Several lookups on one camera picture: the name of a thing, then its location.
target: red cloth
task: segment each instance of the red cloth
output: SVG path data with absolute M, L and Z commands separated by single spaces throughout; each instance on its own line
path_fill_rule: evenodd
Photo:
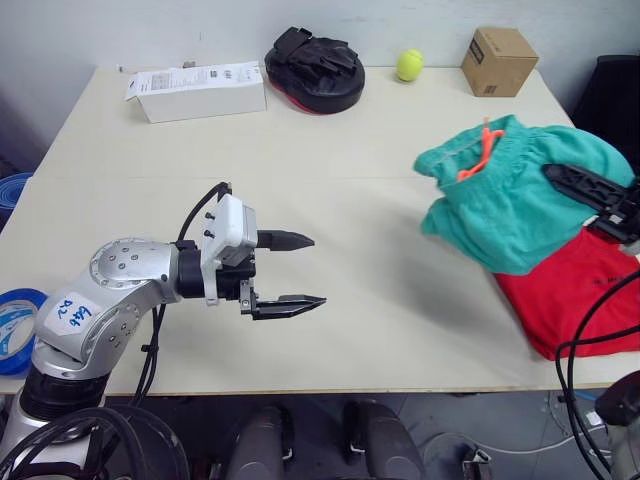
M 589 308 L 619 280 L 640 268 L 635 257 L 586 229 L 535 267 L 528 275 L 496 274 L 534 348 L 553 360 L 556 348 L 575 335 Z M 640 323 L 640 280 L 609 299 L 589 321 L 580 338 L 623 330 Z M 583 345 L 581 357 L 640 350 L 640 334 Z

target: tennis ball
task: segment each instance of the tennis ball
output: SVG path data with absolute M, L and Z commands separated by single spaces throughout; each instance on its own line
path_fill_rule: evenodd
M 400 58 L 398 58 L 396 75 L 400 80 L 412 82 L 418 78 L 418 75 L 420 75 L 420 72 L 422 71 L 422 67 L 424 67 L 422 53 L 420 53 L 420 50 L 412 48 L 411 50 L 404 52 L 400 55 Z

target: product box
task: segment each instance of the product box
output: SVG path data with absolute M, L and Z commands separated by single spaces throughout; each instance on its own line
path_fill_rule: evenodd
M 477 97 L 515 97 L 538 62 L 515 28 L 478 28 L 462 62 Z
M 139 72 L 125 100 L 133 98 L 151 123 L 266 109 L 258 62 Z

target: green cloth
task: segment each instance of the green cloth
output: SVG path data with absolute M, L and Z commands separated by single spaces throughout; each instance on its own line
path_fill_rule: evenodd
M 596 213 L 554 190 L 542 165 L 578 165 L 623 186 L 633 173 L 615 148 L 582 130 L 527 128 L 513 115 L 489 125 L 506 135 L 496 139 L 484 170 L 467 180 L 458 182 L 457 175 L 480 161 L 483 125 L 417 158 L 414 169 L 435 177 L 445 195 L 429 209 L 422 231 L 440 235 L 492 272 L 524 275 Z

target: table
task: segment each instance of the table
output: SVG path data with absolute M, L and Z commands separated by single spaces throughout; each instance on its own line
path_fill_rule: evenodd
M 531 349 L 492 277 L 420 233 L 440 193 L 411 166 L 485 116 L 568 117 L 537 72 L 506 99 L 473 97 L 458 69 L 426 69 L 408 85 L 392 72 L 367 69 L 361 101 L 337 115 L 302 113 L 267 88 L 266 112 L 151 125 L 123 100 L 128 77 L 98 69 L 0 235 L 10 272 L 0 290 L 52 292 L 118 237 L 171 241 L 200 196 L 230 180 L 259 228 L 316 241 L 258 252 L 262 298 L 308 293 L 327 304 L 261 322 L 235 302 L 170 305 L 152 393 L 556 388 L 553 364 Z M 108 394 L 135 389 L 150 318 L 141 323 Z M 580 359 L 576 383 L 608 384 L 639 365 L 637 353 Z M 20 385 L 2 379 L 0 392 Z

